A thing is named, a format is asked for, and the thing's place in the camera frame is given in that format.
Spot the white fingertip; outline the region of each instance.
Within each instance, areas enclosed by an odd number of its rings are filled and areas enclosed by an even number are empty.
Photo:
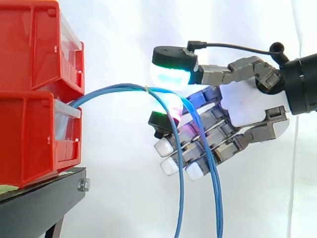
[[[274,123],[273,129],[274,129],[275,137],[279,138],[282,134],[284,134],[288,126],[289,126],[289,119]]]
[[[173,147],[166,138],[159,140],[154,147],[161,157],[166,157],[174,151]]]
[[[198,180],[204,176],[203,171],[196,162],[191,163],[185,169],[191,181]]]
[[[178,166],[172,157],[168,157],[161,163],[160,166],[167,176],[174,175],[178,172]]]

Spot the black cable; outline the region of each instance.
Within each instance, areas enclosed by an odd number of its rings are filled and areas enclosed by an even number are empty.
[[[278,52],[261,51],[257,49],[252,49],[252,48],[232,45],[232,44],[226,44],[226,43],[207,43],[207,42],[201,42],[201,41],[189,41],[187,45],[187,49],[192,52],[194,52],[194,50],[203,49],[207,47],[230,48],[230,49],[249,51],[249,52],[253,52],[253,53],[257,53],[261,55],[268,55],[268,56],[279,56],[283,54],[283,51],[278,51]]]

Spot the black metal stand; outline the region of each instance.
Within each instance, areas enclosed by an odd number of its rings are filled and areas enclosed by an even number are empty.
[[[58,238],[64,215],[85,197],[86,168],[0,195],[0,238]]]

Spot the red plastic drawer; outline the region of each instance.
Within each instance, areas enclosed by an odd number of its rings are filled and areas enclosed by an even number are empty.
[[[81,162],[81,111],[50,92],[0,91],[0,185],[24,187]]]
[[[84,46],[56,1],[0,0],[0,90],[84,95]]]

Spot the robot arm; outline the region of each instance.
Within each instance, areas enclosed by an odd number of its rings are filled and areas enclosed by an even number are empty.
[[[274,43],[271,50],[276,49],[276,45],[279,46],[276,51],[281,49],[280,43]],[[176,57],[167,49],[156,48],[153,63],[163,62],[166,66],[167,61],[173,59],[172,68],[185,65],[191,72],[191,83],[209,85],[188,99],[196,109],[205,105],[211,107],[200,116],[217,165],[246,149],[250,143],[282,135],[289,125],[286,113],[296,115],[317,109],[317,80],[313,67],[317,65],[316,55],[289,62],[281,51],[280,55],[273,56],[280,65],[277,70],[258,57],[239,59],[228,67],[198,65],[195,49],[190,46],[173,49]],[[190,121],[178,131],[184,168],[192,180],[199,179],[209,172],[209,166],[198,130]],[[161,163],[163,171],[168,176],[177,173],[174,136],[166,134],[155,144],[155,149],[161,157],[166,157]]]

